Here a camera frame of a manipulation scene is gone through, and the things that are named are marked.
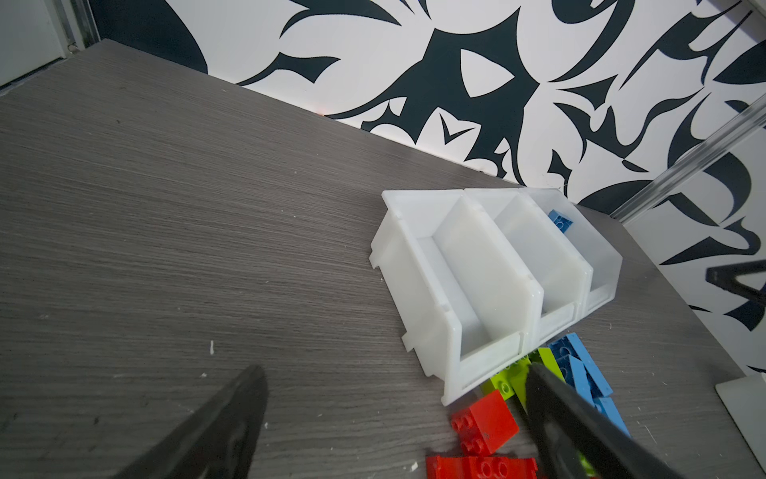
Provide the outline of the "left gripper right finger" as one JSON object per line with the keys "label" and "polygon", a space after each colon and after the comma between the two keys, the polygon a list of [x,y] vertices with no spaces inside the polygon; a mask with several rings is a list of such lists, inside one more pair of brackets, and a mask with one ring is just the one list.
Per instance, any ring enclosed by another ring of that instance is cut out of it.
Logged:
{"label": "left gripper right finger", "polygon": [[681,475],[624,434],[544,365],[526,380],[530,431],[550,478],[584,478],[580,460],[600,478],[679,478]]}

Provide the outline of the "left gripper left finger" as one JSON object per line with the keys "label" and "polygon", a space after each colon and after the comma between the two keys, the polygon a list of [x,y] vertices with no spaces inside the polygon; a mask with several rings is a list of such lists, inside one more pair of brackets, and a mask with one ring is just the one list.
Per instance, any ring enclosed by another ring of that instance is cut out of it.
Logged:
{"label": "left gripper left finger", "polygon": [[251,365],[118,478],[245,478],[267,410],[267,375]]}

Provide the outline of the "blue lego brick cluster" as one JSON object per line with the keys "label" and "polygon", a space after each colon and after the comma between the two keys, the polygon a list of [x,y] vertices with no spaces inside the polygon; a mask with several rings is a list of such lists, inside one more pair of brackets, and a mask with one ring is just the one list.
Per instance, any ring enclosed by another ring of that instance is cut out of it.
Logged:
{"label": "blue lego brick cluster", "polygon": [[576,333],[569,333],[549,344],[568,385],[613,425],[630,436],[622,415],[612,399],[612,387]]}

